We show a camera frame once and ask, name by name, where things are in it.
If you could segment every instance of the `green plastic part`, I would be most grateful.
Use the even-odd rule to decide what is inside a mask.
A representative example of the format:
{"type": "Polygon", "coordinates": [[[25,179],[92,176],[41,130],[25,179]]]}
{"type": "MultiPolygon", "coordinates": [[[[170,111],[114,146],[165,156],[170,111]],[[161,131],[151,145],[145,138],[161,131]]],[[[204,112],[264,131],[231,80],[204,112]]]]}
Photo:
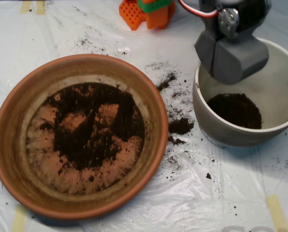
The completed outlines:
{"type": "Polygon", "coordinates": [[[142,0],[138,0],[138,6],[142,9],[145,13],[151,13],[156,11],[162,7],[168,6],[171,4],[171,0],[156,0],[152,3],[146,4],[143,3],[142,0]]]}

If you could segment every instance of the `white plastic sheet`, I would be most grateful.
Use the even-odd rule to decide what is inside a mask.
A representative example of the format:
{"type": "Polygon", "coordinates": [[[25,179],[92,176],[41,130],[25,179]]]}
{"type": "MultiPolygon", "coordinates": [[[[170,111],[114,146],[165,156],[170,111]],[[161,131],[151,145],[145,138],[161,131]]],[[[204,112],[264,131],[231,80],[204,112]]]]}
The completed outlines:
{"type": "MultiPolygon", "coordinates": [[[[161,95],[169,111],[181,110],[175,117],[187,116],[195,127],[186,135],[174,135],[186,144],[168,143],[153,179],[122,208],[76,222],[27,211],[22,231],[270,232],[275,227],[266,197],[273,194],[288,224],[288,130],[247,149],[211,144],[199,129],[191,96],[198,63],[193,45],[203,23],[176,3],[166,30],[147,30],[143,23],[137,31],[130,31],[119,16],[119,4],[119,0],[47,0],[45,15],[37,15],[36,2],[31,12],[21,14],[22,1],[0,0],[0,106],[11,89],[37,67],[67,55],[97,53],[131,63],[155,84],[167,72],[177,72],[177,80],[161,95]],[[175,92],[181,95],[172,98],[175,92]]],[[[288,50],[288,0],[273,0],[273,8],[255,35],[288,50]]],[[[19,223],[17,207],[0,182],[0,232],[21,231],[14,228],[19,223]]]]}

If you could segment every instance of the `masking tape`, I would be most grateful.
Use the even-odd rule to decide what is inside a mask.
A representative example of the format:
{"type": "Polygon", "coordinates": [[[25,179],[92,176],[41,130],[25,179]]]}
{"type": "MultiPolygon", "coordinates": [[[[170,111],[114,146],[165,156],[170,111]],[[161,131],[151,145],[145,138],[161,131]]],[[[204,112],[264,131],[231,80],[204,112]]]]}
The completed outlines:
{"type": "Polygon", "coordinates": [[[18,204],[15,207],[15,216],[13,221],[12,232],[24,232],[26,222],[27,210],[18,204]]]}
{"type": "Polygon", "coordinates": [[[20,13],[24,14],[27,13],[30,10],[32,1],[23,1],[22,8],[20,9],[20,13]]]}
{"type": "Polygon", "coordinates": [[[285,219],[283,210],[281,208],[277,195],[271,195],[266,198],[268,207],[270,209],[271,217],[277,232],[288,232],[288,224],[285,219]]]}
{"type": "Polygon", "coordinates": [[[37,15],[44,15],[45,14],[45,1],[36,1],[36,14],[37,15]]]}

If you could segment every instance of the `spilled soil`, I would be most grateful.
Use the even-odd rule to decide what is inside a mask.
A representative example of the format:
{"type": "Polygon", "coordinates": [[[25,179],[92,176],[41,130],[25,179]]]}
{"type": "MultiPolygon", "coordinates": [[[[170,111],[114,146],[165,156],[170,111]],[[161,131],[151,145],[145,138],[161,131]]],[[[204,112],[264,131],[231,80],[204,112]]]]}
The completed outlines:
{"type": "Polygon", "coordinates": [[[162,91],[163,89],[169,87],[169,83],[173,80],[176,80],[176,74],[175,72],[170,72],[168,73],[166,79],[164,81],[162,81],[159,85],[157,85],[157,89],[158,91],[162,91]]]}
{"type": "Polygon", "coordinates": [[[180,139],[174,139],[173,136],[168,137],[168,141],[173,143],[174,145],[185,144],[186,142],[180,139]]]}
{"type": "Polygon", "coordinates": [[[216,114],[234,125],[249,129],[262,128],[260,111],[245,94],[218,94],[207,104],[216,114]]]}
{"type": "Polygon", "coordinates": [[[193,126],[193,122],[189,122],[188,118],[183,117],[169,123],[169,132],[183,135],[190,132],[193,126]]]}

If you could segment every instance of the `wire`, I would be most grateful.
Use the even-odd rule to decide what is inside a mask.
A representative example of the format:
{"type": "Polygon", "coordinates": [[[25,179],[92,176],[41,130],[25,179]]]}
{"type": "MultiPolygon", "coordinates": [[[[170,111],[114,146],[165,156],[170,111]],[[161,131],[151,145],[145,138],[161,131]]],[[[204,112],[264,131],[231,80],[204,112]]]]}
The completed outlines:
{"type": "Polygon", "coordinates": [[[214,10],[212,12],[203,12],[203,11],[199,11],[197,9],[194,9],[192,8],[191,6],[187,5],[186,3],[183,2],[183,0],[178,0],[178,2],[182,5],[182,7],[189,11],[190,13],[194,14],[194,15],[197,15],[197,16],[200,16],[200,17],[203,17],[203,18],[211,18],[211,17],[214,17],[218,14],[218,10],[214,10]]]}

